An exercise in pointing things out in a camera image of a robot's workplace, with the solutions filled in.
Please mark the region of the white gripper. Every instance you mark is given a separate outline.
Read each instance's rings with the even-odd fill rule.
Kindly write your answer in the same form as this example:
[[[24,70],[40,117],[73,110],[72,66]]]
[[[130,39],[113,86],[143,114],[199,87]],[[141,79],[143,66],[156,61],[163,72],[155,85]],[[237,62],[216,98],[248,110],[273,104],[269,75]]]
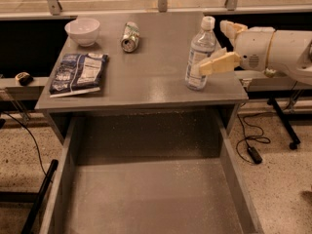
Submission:
[[[198,63],[201,75],[231,72],[239,65],[245,70],[265,69],[269,46],[275,33],[273,27],[248,29],[244,24],[229,20],[222,20],[219,26],[220,31],[234,46],[235,52],[222,48],[201,60]]]

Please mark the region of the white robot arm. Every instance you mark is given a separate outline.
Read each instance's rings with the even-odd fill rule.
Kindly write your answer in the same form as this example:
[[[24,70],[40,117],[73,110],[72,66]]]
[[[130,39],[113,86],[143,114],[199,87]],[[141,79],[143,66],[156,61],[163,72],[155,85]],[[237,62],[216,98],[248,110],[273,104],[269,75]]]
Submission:
[[[295,81],[312,84],[312,31],[248,28],[229,20],[220,22],[220,30],[233,51],[223,48],[199,61],[195,67],[200,75],[229,72],[240,66],[268,77],[281,72]]]

